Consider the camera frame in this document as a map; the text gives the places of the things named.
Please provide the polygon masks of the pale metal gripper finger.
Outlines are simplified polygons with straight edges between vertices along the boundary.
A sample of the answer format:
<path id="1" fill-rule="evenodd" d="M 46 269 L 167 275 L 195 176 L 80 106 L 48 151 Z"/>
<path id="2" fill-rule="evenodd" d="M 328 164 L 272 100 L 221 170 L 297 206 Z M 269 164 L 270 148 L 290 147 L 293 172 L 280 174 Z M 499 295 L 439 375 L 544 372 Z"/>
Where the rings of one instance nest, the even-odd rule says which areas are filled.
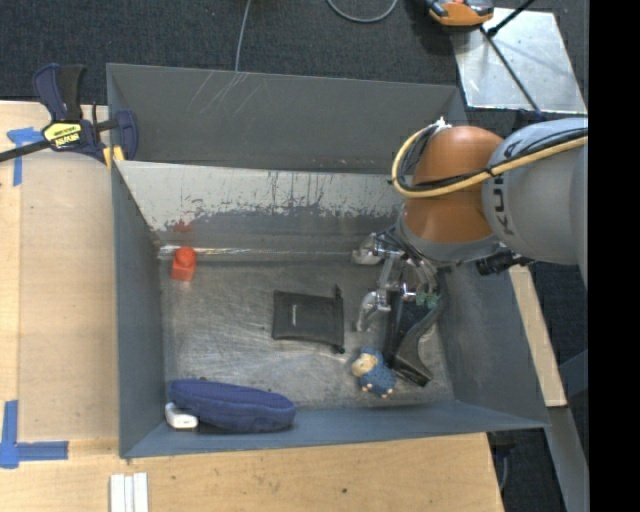
<path id="1" fill-rule="evenodd" d="M 391 311 L 388 294 L 385 291 L 368 292 L 360 302 L 356 330 L 366 331 L 376 316 L 387 314 Z"/>
<path id="2" fill-rule="evenodd" d="M 351 252 L 351 261 L 356 265 L 377 265 L 383 257 L 379 253 L 379 241 L 371 233 Z"/>

